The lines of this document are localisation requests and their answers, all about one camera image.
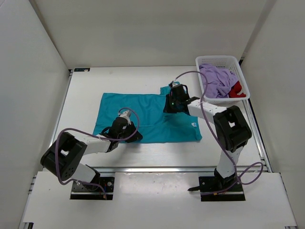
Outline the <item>teal t shirt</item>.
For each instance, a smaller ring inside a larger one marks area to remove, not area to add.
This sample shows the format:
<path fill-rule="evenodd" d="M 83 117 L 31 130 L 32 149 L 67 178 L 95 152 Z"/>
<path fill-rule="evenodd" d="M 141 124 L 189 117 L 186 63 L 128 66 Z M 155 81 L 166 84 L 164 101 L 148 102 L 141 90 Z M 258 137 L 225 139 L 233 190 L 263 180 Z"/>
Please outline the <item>teal t shirt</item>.
<path fill-rule="evenodd" d="M 201 141 L 198 118 L 185 113 L 167 114 L 163 112 L 166 95 L 170 87 L 160 88 L 160 94 L 116 94 L 104 93 L 93 130 L 98 135 L 111 126 L 118 111 L 131 108 L 140 119 L 139 132 L 143 144 L 180 143 Z"/>

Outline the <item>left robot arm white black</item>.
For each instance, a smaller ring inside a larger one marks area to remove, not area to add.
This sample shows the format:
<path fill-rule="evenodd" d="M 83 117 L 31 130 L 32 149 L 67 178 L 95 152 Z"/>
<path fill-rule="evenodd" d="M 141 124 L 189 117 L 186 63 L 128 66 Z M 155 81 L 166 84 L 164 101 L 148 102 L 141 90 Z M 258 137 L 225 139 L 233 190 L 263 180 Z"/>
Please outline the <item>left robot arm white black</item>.
<path fill-rule="evenodd" d="M 143 139 L 134 123 L 125 115 L 116 117 L 111 126 L 100 134 L 77 139 L 69 132 L 63 132 L 41 157 L 40 164 L 59 177 L 63 182 L 70 180 L 80 183 L 89 191 L 100 189 L 100 174 L 81 163 L 84 155 L 109 153 L 119 143 L 133 143 Z"/>

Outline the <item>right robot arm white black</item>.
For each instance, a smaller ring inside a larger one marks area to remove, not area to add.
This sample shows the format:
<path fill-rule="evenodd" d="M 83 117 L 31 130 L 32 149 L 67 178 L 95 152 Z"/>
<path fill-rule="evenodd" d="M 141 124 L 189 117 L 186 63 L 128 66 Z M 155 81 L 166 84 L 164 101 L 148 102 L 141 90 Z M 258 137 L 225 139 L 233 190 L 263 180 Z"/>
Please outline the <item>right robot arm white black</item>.
<path fill-rule="evenodd" d="M 214 170 L 212 181 L 206 185 L 190 188 L 201 190 L 204 195 L 224 193 L 237 183 L 237 162 L 244 146 L 252 137 L 252 132 L 240 108 L 236 105 L 225 108 L 190 97 L 184 84 L 169 85 L 164 112 L 169 114 L 185 113 L 205 120 L 210 131 L 221 148 L 219 163 Z"/>

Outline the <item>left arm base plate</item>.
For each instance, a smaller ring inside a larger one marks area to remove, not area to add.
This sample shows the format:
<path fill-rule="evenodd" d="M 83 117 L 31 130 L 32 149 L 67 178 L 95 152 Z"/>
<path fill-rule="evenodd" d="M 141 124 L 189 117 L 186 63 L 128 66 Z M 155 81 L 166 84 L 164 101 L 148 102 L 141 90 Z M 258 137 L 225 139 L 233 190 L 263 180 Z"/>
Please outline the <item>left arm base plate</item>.
<path fill-rule="evenodd" d="M 70 199 L 72 200 L 113 200 L 115 173 L 100 173 L 99 187 L 86 186 L 80 182 L 73 181 Z"/>

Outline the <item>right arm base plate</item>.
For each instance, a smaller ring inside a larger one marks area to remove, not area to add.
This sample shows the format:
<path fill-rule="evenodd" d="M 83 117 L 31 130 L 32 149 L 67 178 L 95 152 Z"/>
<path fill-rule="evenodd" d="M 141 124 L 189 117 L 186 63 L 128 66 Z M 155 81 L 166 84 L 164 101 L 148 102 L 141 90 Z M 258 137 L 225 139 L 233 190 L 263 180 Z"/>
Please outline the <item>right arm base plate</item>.
<path fill-rule="evenodd" d="M 221 187 L 215 177 L 199 177 L 199 190 L 202 202 L 246 200 L 243 186 L 237 181 L 229 182 L 229 184 Z"/>

